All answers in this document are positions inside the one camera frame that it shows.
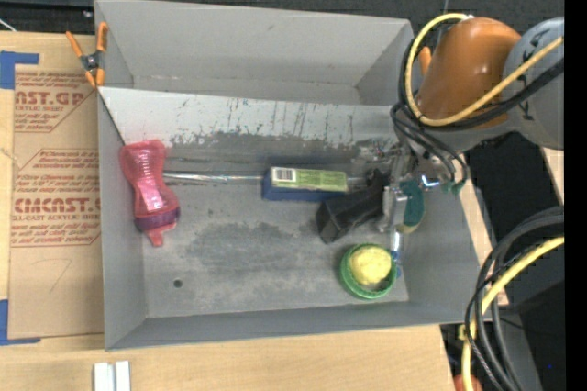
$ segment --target black plastic piece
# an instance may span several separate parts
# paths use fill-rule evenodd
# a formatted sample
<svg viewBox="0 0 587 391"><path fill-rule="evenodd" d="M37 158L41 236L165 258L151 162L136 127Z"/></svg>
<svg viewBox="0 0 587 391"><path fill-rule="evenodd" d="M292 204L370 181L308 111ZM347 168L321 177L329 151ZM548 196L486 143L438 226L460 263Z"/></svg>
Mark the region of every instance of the black plastic piece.
<svg viewBox="0 0 587 391"><path fill-rule="evenodd" d="M389 176L376 169L368 184L364 190L322 202L316 224L323 242L338 240L365 221L383 215L383 188L389 185Z"/></svg>

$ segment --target barcode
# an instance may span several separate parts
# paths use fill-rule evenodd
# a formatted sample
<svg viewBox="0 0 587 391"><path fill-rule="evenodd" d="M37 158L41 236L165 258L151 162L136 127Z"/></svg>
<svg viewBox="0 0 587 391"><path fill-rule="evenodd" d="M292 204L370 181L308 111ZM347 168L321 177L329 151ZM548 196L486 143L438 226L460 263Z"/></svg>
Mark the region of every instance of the barcode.
<svg viewBox="0 0 587 391"><path fill-rule="evenodd" d="M273 169L273 180L295 182L295 171L293 169Z"/></svg>

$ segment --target pink plastic toy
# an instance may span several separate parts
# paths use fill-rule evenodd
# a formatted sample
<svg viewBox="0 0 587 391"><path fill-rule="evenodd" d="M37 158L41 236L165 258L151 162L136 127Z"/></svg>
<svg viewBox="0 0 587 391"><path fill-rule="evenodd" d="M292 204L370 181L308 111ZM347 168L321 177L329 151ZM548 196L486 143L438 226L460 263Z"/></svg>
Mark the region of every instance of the pink plastic toy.
<svg viewBox="0 0 587 391"><path fill-rule="evenodd" d="M165 157L159 140L128 144L120 151L122 172L135 192L135 225L155 247L163 244L162 234L175 228L180 216L177 196L163 182Z"/></svg>

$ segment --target gray bin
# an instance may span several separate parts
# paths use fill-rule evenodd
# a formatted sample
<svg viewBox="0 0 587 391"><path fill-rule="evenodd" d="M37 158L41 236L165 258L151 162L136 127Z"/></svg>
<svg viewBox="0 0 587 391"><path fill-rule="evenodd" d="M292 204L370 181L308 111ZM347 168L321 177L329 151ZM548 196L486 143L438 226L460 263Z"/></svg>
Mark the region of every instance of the gray bin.
<svg viewBox="0 0 587 391"><path fill-rule="evenodd" d="M372 224L326 245L318 203L263 200L254 182L174 184L182 215L153 248L118 164L124 144L159 139L168 171L288 164L360 179L396 142L409 22L140 0L94 10L109 26L98 106L108 350L462 321L479 263L454 195L426 193L402 275L366 303L337 269L353 244L389 242Z"/></svg>

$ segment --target yellow sponge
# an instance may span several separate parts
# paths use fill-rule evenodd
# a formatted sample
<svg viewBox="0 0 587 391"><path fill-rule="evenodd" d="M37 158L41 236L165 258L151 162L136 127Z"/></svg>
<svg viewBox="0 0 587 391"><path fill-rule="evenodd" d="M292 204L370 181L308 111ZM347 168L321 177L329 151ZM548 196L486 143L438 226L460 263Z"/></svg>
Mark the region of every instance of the yellow sponge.
<svg viewBox="0 0 587 391"><path fill-rule="evenodd" d="M392 256L384 248L365 246L352 253L349 268L358 284L378 284L392 270Z"/></svg>

